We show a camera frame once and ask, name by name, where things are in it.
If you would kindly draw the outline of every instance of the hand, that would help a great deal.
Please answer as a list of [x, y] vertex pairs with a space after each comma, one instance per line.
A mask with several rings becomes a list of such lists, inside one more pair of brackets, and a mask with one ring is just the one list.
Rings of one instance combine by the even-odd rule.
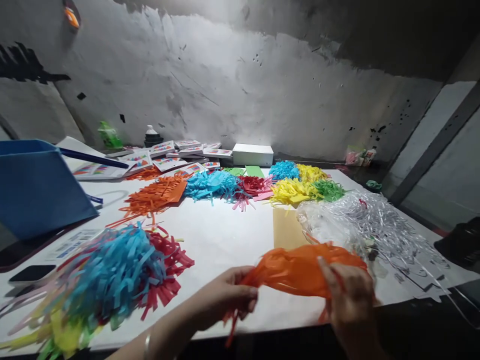
[[338, 263], [328, 265], [320, 257], [318, 264], [331, 293], [325, 308], [347, 355], [350, 359], [363, 359], [371, 357], [372, 352], [378, 354], [381, 348], [373, 314], [372, 278], [361, 268]]
[[233, 267], [202, 287], [188, 300], [199, 330], [206, 330], [223, 319], [227, 311], [238, 310], [241, 320], [257, 305], [258, 289], [238, 285], [253, 266]]

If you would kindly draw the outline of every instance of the brown paper sheet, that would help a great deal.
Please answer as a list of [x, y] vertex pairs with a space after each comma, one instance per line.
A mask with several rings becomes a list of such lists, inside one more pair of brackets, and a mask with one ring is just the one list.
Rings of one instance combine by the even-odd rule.
[[308, 245], [295, 210], [273, 209], [273, 246], [286, 250]]

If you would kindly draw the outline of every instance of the blue bin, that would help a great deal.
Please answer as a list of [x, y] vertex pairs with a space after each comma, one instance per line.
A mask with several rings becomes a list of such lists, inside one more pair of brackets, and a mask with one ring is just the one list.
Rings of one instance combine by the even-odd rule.
[[0, 222], [20, 240], [98, 215], [48, 142], [0, 141], [0, 169]]

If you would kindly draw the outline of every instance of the white bottle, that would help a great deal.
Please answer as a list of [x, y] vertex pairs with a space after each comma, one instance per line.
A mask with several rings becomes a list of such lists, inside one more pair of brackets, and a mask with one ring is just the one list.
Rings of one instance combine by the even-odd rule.
[[370, 163], [374, 159], [375, 155], [377, 154], [376, 146], [372, 147], [370, 150], [368, 150], [365, 154], [365, 158], [363, 159], [363, 164], [362, 166], [370, 166]]
[[152, 125], [147, 125], [147, 127], [148, 127], [148, 130], [146, 131], [145, 134], [147, 134], [147, 135], [156, 135], [156, 134], [158, 134], [158, 132], [156, 132], [156, 131], [154, 130], [154, 127], [153, 127]]

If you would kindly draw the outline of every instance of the glue bottle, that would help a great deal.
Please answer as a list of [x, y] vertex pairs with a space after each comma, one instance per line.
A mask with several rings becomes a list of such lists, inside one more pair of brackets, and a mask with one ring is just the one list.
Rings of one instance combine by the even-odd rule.
[[363, 164], [362, 166], [370, 166], [370, 163], [374, 159], [375, 155], [377, 154], [376, 146], [372, 147], [370, 150], [368, 150], [365, 154], [365, 157], [363, 159]]
[[154, 130], [152, 125], [147, 125], [145, 141], [143, 142], [146, 148], [151, 148], [152, 146], [160, 144], [163, 140], [164, 138]]
[[98, 133], [100, 134], [103, 143], [107, 149], [123, 149], [124, 145], [122, 140], [120, 140], [117, 130], [109, 125], [106, 121], [100, 121], [100, 127], [98, 128]]

